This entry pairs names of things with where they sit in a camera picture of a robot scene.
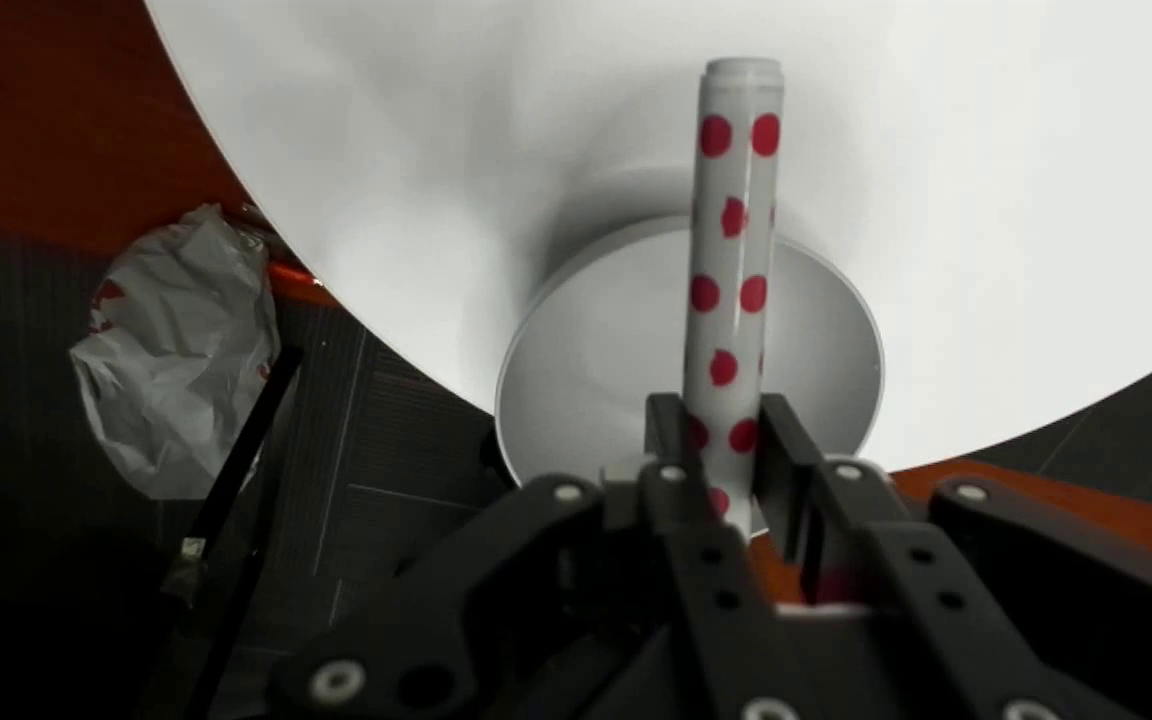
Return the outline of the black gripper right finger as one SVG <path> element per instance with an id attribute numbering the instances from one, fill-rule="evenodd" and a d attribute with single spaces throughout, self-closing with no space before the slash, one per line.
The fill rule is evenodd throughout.
<path id="1" fill-rule="evenodd" d="M 985 476 L 910 506 L 761 399 L 756 496 L 811 605 L 888 626 L 874 664 L 916 720 L 1152 720 L 1152 547 Z"/>

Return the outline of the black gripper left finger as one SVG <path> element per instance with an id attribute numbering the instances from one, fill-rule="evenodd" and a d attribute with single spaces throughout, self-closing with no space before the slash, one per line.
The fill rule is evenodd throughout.
<path id="1" fill-rule="evenodd" d="M 798 720 L 776 605 L 699 478 L 679 399 L 629 478 L 547 473 L 269 679 L 270 720 Z"/>

